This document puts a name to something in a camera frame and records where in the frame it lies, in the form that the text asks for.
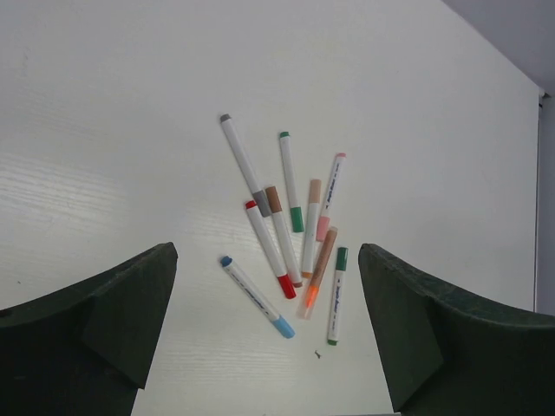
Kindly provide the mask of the red capped white marker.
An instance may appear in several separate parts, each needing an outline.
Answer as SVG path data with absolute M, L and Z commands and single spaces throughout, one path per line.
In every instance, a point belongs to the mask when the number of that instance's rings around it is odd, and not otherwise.
M 245 211 L 285 298 L 295 298 L 297 295 L 296 291 L 284 265 L 284 261 L 273 243 L 271 234 L 268 231 L 265 221 L 258 209 L 257 203 L 254 200 L 246 202 Z

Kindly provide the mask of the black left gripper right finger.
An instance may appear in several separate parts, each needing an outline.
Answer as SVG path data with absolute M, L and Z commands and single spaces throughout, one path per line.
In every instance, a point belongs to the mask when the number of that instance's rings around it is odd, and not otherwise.
M 358 264 L 396 413 L 553 414 L 552 316 L 478 296 L 376 244 Z

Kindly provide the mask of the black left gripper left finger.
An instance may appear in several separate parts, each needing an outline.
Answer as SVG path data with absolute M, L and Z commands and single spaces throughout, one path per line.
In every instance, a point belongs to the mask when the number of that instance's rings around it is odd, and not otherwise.
M 1 312 L 3 415 L 129 415 L 145 388 L 178 254 L 157 244 Z

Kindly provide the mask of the grey capped white marker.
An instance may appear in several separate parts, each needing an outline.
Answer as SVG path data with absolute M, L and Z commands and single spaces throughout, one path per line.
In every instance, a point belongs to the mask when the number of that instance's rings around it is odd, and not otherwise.
M 220 125 L 232 149 L 234 157 L 238 162 L 240 171 L 242 172 L 245 182 L 251 192 L 252 198 L 258 205 L 258 209 L 263 218 L 271 215 L 271 209 L 266 194 L 259 183 L 258 175 L 255 173 L 253 165 L 248 157 L 246 147 L 239 138 L 238 132 L 234 126 L 232 117 L 229 114 L 223 114 L 219 118 Z

